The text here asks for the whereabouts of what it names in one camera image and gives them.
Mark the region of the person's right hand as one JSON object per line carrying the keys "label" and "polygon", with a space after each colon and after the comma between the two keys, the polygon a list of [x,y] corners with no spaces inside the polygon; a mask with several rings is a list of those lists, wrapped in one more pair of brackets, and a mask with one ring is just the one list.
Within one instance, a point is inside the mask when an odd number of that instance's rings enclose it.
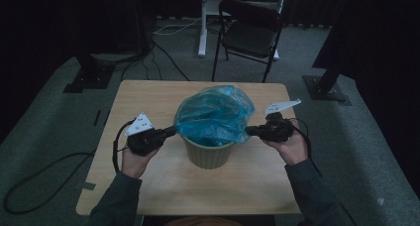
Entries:
{"label": "person's right hand", "polygon": [[292,120],[291,123],[294,126],[294,132],[286,142],[278,143],[264,141],[264,143],[276,149],[287,165],[294,166],[306,161],[309,158],[309,155],[305,139],[298,132],[298,122],[296,120]]}

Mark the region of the green plastic bin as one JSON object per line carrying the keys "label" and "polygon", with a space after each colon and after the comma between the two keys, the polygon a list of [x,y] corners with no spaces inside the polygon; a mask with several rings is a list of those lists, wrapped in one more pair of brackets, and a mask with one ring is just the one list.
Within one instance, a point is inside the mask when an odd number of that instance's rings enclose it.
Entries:
{"label": "green plastic bin", "polygon": [[205,170],[217,169],[224,165],[235,146],[234,143],[228,143],[223,146],[208,147],[192,142],[186,137],[182,137],[182,140],[190,161],[197,167]]}

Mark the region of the black stand with square base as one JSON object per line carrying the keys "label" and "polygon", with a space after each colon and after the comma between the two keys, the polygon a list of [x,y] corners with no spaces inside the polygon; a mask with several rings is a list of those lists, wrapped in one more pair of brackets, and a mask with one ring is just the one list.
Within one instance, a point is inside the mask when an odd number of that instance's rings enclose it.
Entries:
{"label": "black stand with square base", "polygon": [[152,50],[150,0],[62,0],[65,27],[80,69],[64,89],[80,93],[105,89],[117,63],[96,53],[123,54],[134,63]]}

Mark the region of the blue plastic bag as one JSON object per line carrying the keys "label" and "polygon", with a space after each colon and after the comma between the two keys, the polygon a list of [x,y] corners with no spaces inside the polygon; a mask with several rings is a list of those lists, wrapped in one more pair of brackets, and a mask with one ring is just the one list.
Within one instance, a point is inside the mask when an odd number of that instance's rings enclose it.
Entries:
{"label": "blue plastic bag", "polygon": [[242,89],[218,85],[183,100],[173,124],[179,135],[202,146],[242,144],[250,138],[245,128],[254,112],[253,101]]}

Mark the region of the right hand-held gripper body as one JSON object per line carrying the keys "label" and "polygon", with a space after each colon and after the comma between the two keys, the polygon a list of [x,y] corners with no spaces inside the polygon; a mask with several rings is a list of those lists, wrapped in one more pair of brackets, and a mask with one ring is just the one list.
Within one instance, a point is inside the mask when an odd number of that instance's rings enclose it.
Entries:
{"label": "right hand-held gripper body", "polygon": [[286,142],[293,135],[294,127],[289,119],[282,117],[281,112],[300,103],[300,99],[271,102],[264,110],[266,123],[262,139],[270,142]]}

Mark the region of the person's left hand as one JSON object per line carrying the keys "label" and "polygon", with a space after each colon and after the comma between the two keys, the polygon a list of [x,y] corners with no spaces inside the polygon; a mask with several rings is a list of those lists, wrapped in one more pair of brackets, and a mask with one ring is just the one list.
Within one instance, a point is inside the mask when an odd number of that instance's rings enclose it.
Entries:
{"label": "person's left hand", "polygon": [[123,150],[121,172],[132,178],[140,178],[146,171],[148,163],[157,153],[158,150],[154,150],[146,156],[139,156],[133,154],[130,149]]}

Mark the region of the black stand with slanted post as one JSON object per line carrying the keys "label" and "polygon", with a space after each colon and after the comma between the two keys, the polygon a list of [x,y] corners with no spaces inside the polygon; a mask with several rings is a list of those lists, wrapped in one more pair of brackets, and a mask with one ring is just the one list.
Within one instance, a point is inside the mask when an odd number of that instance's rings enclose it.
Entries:
{"label": "black stand with slanted post", "polygon": [[337,84],[338,77],[345,69],[348,60],[346,47],[343,44],[343,31],[348,0],[341,0],[337,9],[336,20],[313,63],[314,67],[324,68],[321,76],[304,75],[310,97],[313,100],[348,102],[349,98],[342,92]]}

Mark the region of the black folding chair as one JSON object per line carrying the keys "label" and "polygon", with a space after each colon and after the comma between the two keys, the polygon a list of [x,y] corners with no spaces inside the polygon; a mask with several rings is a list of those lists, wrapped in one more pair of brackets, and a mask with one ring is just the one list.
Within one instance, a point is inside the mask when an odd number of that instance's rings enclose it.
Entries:
{"label": "black folding chair", "polygon": [[283,17],[262,5],[241,0],[222,0],[218,5],[221,28],[212,69],[215,80],[220,48],[229,55],[263,63],[262,83],[271,70],[283,28]]}

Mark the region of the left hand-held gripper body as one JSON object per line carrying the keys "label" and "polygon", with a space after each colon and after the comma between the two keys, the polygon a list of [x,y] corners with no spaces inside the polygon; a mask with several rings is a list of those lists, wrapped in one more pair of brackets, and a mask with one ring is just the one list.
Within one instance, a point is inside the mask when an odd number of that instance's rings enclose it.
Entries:
{"label": "left hand-held gripper body", "polygon": [[142,112],[125,131],[127,147],[133,154],[145,157],[160,148],[166,133],[163,129],[155,129],[148,116]]}

